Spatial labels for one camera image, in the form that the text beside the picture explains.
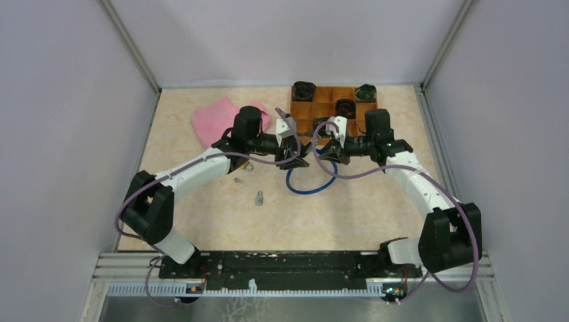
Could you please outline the pink cloth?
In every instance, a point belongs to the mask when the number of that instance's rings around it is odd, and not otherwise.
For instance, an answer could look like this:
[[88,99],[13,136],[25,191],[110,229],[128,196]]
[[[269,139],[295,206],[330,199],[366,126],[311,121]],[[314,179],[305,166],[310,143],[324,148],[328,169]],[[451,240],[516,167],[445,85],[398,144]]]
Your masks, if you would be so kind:
[[224,131],[234,124],[234,118],[239,112],[240,107],[227,97],[196,109],[191,115],[191,125],[201,146],[207,149],[219,140]]

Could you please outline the wooden compartment tray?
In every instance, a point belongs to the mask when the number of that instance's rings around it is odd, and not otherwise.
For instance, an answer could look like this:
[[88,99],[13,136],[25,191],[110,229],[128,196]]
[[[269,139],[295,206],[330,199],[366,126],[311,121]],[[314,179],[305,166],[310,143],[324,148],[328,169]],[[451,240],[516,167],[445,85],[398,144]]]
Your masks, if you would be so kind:
[[317,86],[312,101],[295,101],[294,95],[291,93],[289,113],[296,122],[297,132],[305,134],[299,136],[301,142],[303,144],[309,143],[312,137],[314,119],[335,116],[335,105],[340,99],[350,99],[356,105],[355,118],[348,120],[348,135],[362,135],[366,131],[365,112],[378,109],[380,103],[378,102],[378,93],[373,102],[359,101],[356,97],[356,89],[357,87]]

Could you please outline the grey combination lock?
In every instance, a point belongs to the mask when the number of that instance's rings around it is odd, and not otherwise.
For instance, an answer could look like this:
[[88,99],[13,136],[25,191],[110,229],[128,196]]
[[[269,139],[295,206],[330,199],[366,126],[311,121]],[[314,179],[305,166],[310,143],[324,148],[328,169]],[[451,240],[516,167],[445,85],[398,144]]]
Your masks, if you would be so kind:
[[255,199],[254,199],[254,204],[257,206],[262,206],[264,202],[264,195],[262,191],[258,191],[256,193]]

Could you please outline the brass padlock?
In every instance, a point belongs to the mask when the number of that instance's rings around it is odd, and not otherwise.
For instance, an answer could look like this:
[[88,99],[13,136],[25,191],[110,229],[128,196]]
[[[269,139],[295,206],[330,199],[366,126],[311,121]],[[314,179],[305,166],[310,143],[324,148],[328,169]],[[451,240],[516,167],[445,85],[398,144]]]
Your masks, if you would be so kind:
[[253,171],[253,169],[254,169],[254,165],[253,165],[253,163],[251,163],[251,162],[246,162],[245,164],[243,164],[243,165],[241,166],[241,169],[242,169],[242,170],[245,170],[245,171],[247,171],[247,172],[251,172],[251,171]]

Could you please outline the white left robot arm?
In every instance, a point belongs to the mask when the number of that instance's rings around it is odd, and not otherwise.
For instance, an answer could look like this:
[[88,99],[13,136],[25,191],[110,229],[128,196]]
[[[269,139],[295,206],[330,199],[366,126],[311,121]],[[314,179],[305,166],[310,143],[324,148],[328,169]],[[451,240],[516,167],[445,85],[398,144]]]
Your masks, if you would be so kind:
[[199,250],[174,228],[175,203],[202,185],[232,173],[247,161],[273,165],[281,170],[308,167],[305,160],[311,146],[302,144],[291,115],[277,111],[274,134],[262,130],[262,112],[254,106],[242,107],[231,127],[210,148],[180,166],[158,174],[143,170],[130,183],[115,223],[123,223],[132,232],[129,237],[146,242],[173,260],[177,272],[186,278],[201,269]]

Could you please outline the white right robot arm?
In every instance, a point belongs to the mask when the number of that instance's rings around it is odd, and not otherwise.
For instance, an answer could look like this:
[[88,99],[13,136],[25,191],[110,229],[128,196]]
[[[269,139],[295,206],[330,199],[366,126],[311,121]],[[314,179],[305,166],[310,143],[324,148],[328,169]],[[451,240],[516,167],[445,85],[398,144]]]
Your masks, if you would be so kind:
[[423,218],[419,237],[400,237],[380,245],[378,269],[396,276],[405,264],[436,273],[482,258],[481,213],[474,203],[461,203],[422,167],[412,147],[395,139],[386,109],[364,114],[366,132],[348,135],[345,117],[330,117],[314,132],[330,136],[320,160],[349,164],[352,157],[369,157],[397,182]]

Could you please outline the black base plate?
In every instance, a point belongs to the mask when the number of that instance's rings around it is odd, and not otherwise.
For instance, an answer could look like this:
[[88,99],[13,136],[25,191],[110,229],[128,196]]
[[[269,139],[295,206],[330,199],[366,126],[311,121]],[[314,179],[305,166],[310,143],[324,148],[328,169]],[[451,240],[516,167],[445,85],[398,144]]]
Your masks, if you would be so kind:
[[261,291],[364,290],[373,278],[421,278],[412,264],[392,264],[385,250],[373,251],[213,251],[178,264],[166,257],[161,279],[195,278],[206,290]]

